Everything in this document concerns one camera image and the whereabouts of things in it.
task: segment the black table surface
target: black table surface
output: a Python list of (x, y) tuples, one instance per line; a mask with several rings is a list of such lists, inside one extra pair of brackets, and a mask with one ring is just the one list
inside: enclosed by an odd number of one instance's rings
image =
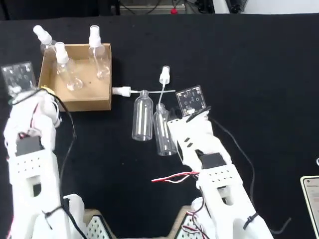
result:
[[(162, 65), (171, 67), (168, 89), (201, 85), (210, 116), (229, 129), (256, 169), (255, 204), (269, 227), (292, 217), (278, 239), (315, 238), (300, 177), (318, 174), (319, 15), (178, 15), (61, 18), (0, 22), (0, 64), (31, 61), (41, 68), (36, 24), (54, 39), (87, 43), (98, 24), (113, 54), (113, 86), (160, 90)], [(152, 95), (154, 102), (158, 95)], [(195, 181), (151, 179), (188, 170), (178, 157), (156, 154), (155, 139), (131, 139), (135, 96), (113, 96), (108, 112), (72, 113), (78, 140), (65, 168), (63, 192), (77, 193), (101, 211), (117, 237), (166, 236), (183, 205), (199, 196)], [(0, 81), (0, 130), (8, 114)], [(176, 107), (165, 94), (167, 108)], [(71, 140), (65, 114), (57, 129), (61, 164)], [(251, 168), (229, 136), (213, 125), (246, 191)], [(11, 185), (0, 141), (0, 238), (12, 220)]]

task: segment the clear bottle cap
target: clear bottle cap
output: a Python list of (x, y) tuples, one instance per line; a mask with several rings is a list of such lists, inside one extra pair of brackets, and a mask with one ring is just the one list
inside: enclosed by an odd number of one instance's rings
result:
[(38, 36), (41, 43), (44, 45), (50, 44), (52, 42), (51, 35), (45, 31), (42, 26), (37, 25), (33, 28), (33, 32)]

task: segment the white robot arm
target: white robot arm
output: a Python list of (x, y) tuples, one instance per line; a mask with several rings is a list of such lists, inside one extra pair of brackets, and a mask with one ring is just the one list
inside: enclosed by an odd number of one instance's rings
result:
[(199, 173), (196, 186), (203, 199), (192, 206), (195, 211), (206, 207), (196, 213), (198, 223), (210, 239), (272, 239), (228, 152), (214, 136), (208, 113), (204, 107), (199, 114), (167, 123), (182, 163)]
[[(4, 130), (13, 195), (11, 239), (82, 238), (60, 209), (59, 171), (52, 152), (60, 122), (57, 102), (45, 90), (19, 93), (13, 101)], [(84, 232), (82, 199), (75, 194), (64, 198)], [(49, 217), (45, 214), (55, 209)]]

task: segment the metal base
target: metal base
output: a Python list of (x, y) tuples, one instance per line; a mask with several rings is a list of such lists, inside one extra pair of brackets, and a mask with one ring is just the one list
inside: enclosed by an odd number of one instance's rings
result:
[(93, 216), (86, 229), (88, 239), (111, 239), (110, 233), (100, 216)]

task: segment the open cardboard box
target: open cardboard box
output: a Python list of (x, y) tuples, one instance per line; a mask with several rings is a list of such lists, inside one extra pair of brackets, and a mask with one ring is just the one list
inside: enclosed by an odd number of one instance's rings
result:
[(88, 57), (89, 44), (66, 44), (65, 49), (78, 69), (78, 77), (83, 81), (83, 88), (70, 91), (56, 72), (56, 59), (43, 57), (39, 87), (46, 86), (64, 102), (69, 111), (109, 111), (112, 96), (112, 53), (111, 45), (103, 44), (110, 59), (110, 76), (99, 80), (95, 66)]

